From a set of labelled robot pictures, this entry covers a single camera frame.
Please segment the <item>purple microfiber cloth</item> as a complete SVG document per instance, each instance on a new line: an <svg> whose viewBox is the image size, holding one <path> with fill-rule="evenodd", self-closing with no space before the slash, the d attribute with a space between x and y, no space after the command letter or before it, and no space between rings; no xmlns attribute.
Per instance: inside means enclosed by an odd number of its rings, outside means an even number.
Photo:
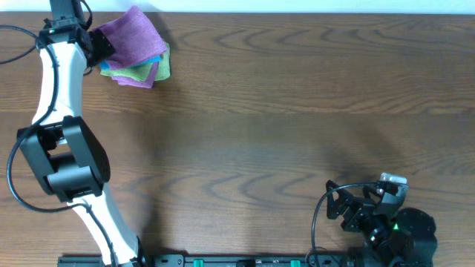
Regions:
<svg viewBox="0 0 475 267"><path fill-rule="evenodd" d="M100 25L95 30L101 30L116 50L106 60L134 63L167 51L166 43L157 29L138 6L132 6L118 19Z"/></svg>

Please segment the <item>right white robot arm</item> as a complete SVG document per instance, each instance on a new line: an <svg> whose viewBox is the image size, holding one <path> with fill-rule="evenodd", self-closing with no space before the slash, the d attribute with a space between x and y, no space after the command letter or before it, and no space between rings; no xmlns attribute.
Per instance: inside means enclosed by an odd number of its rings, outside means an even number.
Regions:
<svg viewBox="0 0 475 267"><path fill-rule="evenodd" d="M326 183L327 218L343 217L341 228L360 233L362 248L352 248L334 266L432 266L438 243L434 218L417 208L404 208L407 179L383 173L362 187L357 197L349 185Z"/></svg>

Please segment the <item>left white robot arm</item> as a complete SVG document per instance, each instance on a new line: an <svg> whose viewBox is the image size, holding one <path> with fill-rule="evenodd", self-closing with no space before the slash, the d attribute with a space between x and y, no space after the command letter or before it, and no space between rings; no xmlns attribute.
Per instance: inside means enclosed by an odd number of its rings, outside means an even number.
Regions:
<svg viewBox="0 0 475 267"><path fill-rule="evenodd" d="M15 199L40 213L73 210L99 246L96 260L59 260L61 266L150 266L139 237L127 226L109 187L111 168L105 149L82 118L82 82L115 49L82 12L84 1L50 1L53 14L35 35L43 67L42 90L31 126L17 133L7 160L7 183L13 188L13 158L24 155L48 195L62 207L46 209Z"/></svg>

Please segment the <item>blue folded cloth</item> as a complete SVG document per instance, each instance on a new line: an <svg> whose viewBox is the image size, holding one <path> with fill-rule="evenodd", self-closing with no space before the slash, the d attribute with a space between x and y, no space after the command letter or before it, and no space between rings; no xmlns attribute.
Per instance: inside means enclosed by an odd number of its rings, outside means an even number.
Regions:
<svg viewBox="0 0 475 267"><path fill-rule="evenodd" d="M103 70L119 70L119 69L128 68L128 67L136 67L139 65L160 62L161 60L162 60L161 55L154 56L149 59L139 61L139 62L134 62L134 63L119 63L119 62L113 62L111 60L105 60L101 62L99 66Z"/></svg>

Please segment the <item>purple folded cloth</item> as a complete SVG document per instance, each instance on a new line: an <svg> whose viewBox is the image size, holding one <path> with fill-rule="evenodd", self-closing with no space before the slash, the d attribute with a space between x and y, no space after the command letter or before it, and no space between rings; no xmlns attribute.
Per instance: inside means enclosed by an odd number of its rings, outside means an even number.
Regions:
<svg viewBox="0 0 475 267"><path fill-rule="evenodd" d="M112 79L116 81L119 85L128 85L128 86L134 86L134 87L139 87L139 88L151 88L154 83L155 76L157 74L158 65L159 65L158 62L149 64L151 68L144 81L138 81L136 79L132 79L126 76L113 76Z"/></svg>

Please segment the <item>green folded cloth lower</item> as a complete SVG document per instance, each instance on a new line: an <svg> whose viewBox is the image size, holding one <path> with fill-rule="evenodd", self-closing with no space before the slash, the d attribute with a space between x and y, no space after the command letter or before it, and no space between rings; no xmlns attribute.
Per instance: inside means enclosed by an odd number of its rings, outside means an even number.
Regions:
<svg viewBox="0 0 475 267"><path fill-rule="evenodd" d="M162 55L162 59L158 64L157 73L154 78L156 82L166 80L171 76L171 48L168 43L166 43L166 47L167 51Z"/></svg>

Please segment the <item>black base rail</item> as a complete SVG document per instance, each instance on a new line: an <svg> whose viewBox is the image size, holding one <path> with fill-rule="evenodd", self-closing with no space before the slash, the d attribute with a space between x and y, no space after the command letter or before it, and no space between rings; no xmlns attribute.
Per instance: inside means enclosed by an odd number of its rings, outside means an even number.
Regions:
<svg viewBox="0 0 475 267"><path fill-rule="evenodd" d="M130 266L153 267L364 267L383 266L369 254L320 254L313 256L286 256L286 257L238 257L238 256L184 256L182 254L163 254L153 259L133 261Z"/></svg>

